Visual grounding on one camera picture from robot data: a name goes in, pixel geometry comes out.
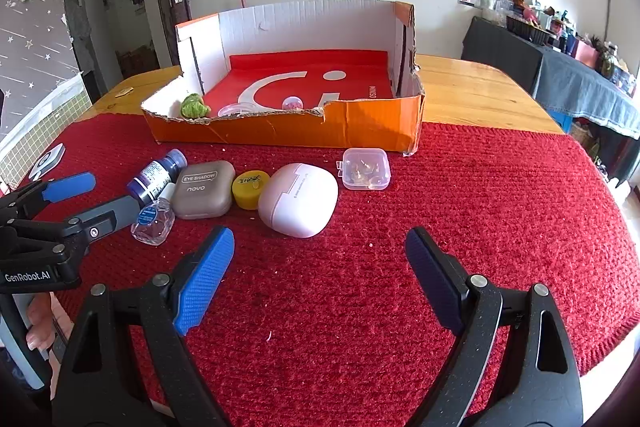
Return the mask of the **person's left hand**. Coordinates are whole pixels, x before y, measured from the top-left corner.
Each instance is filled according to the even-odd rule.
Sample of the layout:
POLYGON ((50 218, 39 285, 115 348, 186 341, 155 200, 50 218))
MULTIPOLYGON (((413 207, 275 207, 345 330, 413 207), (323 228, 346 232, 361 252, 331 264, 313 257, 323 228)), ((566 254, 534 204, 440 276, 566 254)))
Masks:
POLYGON ((51 293, 37 294, 27 308, 28 321, 32 326, 26 335, 27 347, 30 350, 46 350, 53 343, 56 335, 54 322, 58 322, 61 331, 69 336, 74 323, 51 293))

